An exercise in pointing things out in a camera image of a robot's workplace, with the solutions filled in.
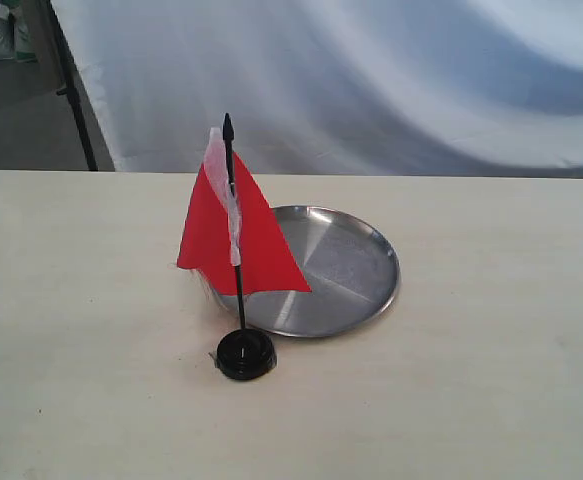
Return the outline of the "red flag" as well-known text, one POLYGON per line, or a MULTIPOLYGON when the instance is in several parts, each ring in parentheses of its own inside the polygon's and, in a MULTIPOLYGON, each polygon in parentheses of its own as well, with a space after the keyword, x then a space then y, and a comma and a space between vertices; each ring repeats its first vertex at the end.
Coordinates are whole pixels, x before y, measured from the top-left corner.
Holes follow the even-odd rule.
POLYGON ((272 208, 233 148, 231 117, 210 129, 191 193, 176 265, 195 270, 215 290, 238 302, 247 326, 245 297, 269 291, 309 293, 272 208))

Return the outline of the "black round flag base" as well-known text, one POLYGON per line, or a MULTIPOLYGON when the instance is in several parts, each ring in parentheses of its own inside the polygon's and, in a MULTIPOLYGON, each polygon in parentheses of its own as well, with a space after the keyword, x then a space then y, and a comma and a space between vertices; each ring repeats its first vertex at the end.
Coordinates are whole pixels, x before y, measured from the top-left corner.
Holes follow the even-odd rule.
POLYGON ((269 373, 277 364, 271 338, 256 329, 239 329, 225 335, 215 351, 215 366, 228 378, 250 381, 269 373))

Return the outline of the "round metal plate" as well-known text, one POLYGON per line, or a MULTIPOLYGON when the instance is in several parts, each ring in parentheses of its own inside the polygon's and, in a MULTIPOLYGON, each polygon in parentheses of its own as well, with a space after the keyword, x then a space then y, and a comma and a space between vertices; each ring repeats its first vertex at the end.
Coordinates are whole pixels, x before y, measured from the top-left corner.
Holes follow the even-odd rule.
POLYGON ((377 229, 318 206, 279 206, 274 214, 312 291, 247 295, 248 325, 287 337, 326 338, 388 310, 399 292, 400 264, 377 229))

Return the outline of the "white backdrop cloth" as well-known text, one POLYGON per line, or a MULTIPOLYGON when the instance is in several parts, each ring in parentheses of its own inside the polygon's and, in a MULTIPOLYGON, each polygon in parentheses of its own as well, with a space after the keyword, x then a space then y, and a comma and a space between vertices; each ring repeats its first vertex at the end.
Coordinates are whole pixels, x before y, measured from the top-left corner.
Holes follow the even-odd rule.
POLYGON ((583 177, 583 1, 57 1, 114 167, 583 177))

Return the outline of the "black stand pole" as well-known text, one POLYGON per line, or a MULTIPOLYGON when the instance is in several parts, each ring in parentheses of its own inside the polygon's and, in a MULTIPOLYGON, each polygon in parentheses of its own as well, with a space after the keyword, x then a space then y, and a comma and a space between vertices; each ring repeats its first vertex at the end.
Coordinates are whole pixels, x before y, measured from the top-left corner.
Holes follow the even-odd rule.
POLYGON ((73 61, 70 58, 70 51, 66 38, 61 29, 59 20, 50 1, 47 1, 49 10, 49 20, 53 34, 54 44, 57 50, 59 67, 63 80, 63 86, 56 91, 57 96, 64 96, 71 108, 75 126, 78 132, 80 144, 85 157, 87 168, 90 172, 98 172, 98 164, 95 158, 90 135, 87 129, 84 112, 81 106, 81 97, 77 89, 74 73, 73 61))

